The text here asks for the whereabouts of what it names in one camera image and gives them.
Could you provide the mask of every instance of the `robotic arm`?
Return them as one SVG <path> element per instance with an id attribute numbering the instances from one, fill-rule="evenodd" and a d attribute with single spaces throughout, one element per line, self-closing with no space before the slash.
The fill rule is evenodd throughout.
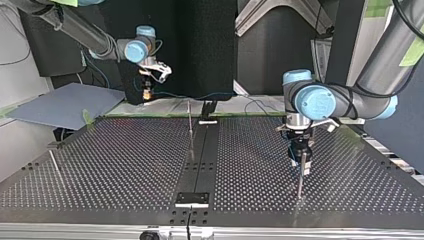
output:
<path id="1" fill-rule="evenodd" d="M 416 24 L 424 24 L 424 1 L 403 2 L 403 10 Z M 317 83 L 309 70 L 287 72 L 283 77 L 286 112 L 284 125 L 278 130 L 286 133 L 291 144 L 288 149 L 293 165 L 301 165 L 303 176 L 310 173 L 312 128 L 318 125 L 337 124 L 331 118 L 350 117 L 366 120 L 386 119 L 396 111 L 397 93 L 404 89 L 413 66 L 401 64 L 408 49 L 416 39 L 398 14 L 379 41 L 353 87 Z"/>
<path id="2" fill-rule="evenodd" d="M 169 66 L 156 60 L 155 55 L 162 42 L 156 40 L 153 27 L 139 26 L 134 39 L 115 40 L 67 6 L 47 0 L 13 0 L 10 3 L 32 16 L 42 18 L 55 30 L 66 33 L 87 47 L 96 59 L 131 61 L 140 67 L 141 75 L 152 77 L 159 83 L 164 83 L 172 74 Z"/>

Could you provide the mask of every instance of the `blue joint cap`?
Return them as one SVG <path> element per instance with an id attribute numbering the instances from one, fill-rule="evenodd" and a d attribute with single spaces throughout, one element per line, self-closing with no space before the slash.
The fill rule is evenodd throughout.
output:
<path id="1" fill-rule="evenodd" d="M 336 110 L 334 94 L 323 86 L 313 85 L 301 89 L 294 103 L 299 113 L 314 121 L 327 119 Z"/>
<path id="2" fill-rule="evenodd" d="M 311 71 L 307 69 L 299 69 L 284 73 L 283 86 L 289 83 L 312 80 Z"/>
<path id="3" fill-rule="evenodd" d="M 391 117 L 396 112 L 396 107 L 399 104 L 399 98 L 398 96 L 393 96 L 390 98 L 389 105 L 386 107 L 386 109 L 377 117 L 373 118 L 375 119 L 387 119 Z"/>
<path id="4" fill-rule="evenodd" d="M 79 6 L 89 6 L 94 4 L 99 4 L 104 2 L 105 0 L 78 0 Z"/>
<path id="5" fill-rule="evenodd" d="M 156 30 L 151 26 L 138 26 L 137 35 L 156 38 Z"/>
<path id="6" fill-rule="evenodd" d="M 139 40 L 133 40 L 125 46 L 125 57 L 128 61 L 139 63 L 147 58 L 149 49 L 147 45 Z"/>

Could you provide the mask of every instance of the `metal rod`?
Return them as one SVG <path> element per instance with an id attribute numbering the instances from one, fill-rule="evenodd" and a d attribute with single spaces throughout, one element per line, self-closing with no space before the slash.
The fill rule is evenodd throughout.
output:
<path id="1" fill-rule="evenodd" d="M 193 138 L 193 122 L 192 122 L 192 117 L 191 117 L 191 103 L 190 100 L 188 100 L 187 102 L 187 111 L 188 111 L 188 121 L 189 121 L 189 126 L 190 126 L 190 137 Z"/>
<path id="2" fill-rule="evenodd" d="M 53 161 L 54 168 L 56 169 L 56 171 L 60 171 L 59 166 L 57 165 L 57 162 L 56 162 L 56 158 L 54 157 L 53 150 L 49 150 L 49 153 Z"/>
<path id="3" fill-rule="evenodd" d="M 306 154 L 302 154 L 300 160 L 300 177 L 299 177 L 299 188 L 297 192 L 297 198 L 302 199 L 303 179 L 305 177 L 305 166 L 306 166 Z"/>

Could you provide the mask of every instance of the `perforated metal table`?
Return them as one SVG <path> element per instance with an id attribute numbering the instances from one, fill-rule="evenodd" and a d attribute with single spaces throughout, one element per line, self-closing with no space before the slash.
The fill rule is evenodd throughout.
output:
<path id="1" fill-rule="evenodd" d="M 0 222 L 424 229 L 424 187 L 347 127 L 317 128 L 297 201 L 280 123 L 220 118 L 195 124 L 192 143 L 185 118 L 102 119 L 55 153 L 60 172 L 46 154 L 0 184 Z M 188 222 L 179 192 L 209 193 L 209 208 Z"/>

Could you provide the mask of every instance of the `white wall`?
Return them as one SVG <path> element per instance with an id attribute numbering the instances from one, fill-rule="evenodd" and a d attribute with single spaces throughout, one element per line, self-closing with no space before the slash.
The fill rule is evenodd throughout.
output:
<path id="1" fill-rule="evenodd" d="M 24 32 L 19 19 L 0 8 Z M 39 77 L 32 55 L 21 63 L 1 66 L 22 59 L 28 48 L 27 41 L 0 14 L 0 112 L 49 91 L 46 78 Z M 50 127 L 0 119 L 0 182 L 40 156 L 52 141 Z"/>

